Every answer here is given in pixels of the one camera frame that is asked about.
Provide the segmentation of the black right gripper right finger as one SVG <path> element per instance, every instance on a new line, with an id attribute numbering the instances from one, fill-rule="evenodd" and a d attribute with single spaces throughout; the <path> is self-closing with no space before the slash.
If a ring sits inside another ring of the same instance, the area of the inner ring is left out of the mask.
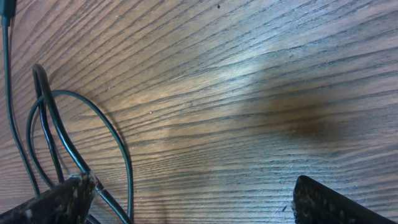
<path id="1" fill-rule="evenodd" d="M 297 178 L 292 210 L 297 224 L 395 224 L 306 175 Z"/>

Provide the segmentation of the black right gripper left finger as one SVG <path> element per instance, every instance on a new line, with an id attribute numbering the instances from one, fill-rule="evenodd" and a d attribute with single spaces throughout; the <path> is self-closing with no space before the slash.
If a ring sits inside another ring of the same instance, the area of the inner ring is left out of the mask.
<path id="1" fill-rule="evenodd" d="M 1 214 L 1 224 L 85 223 L 96 195 L 97 178 L 86 172 Z"/>

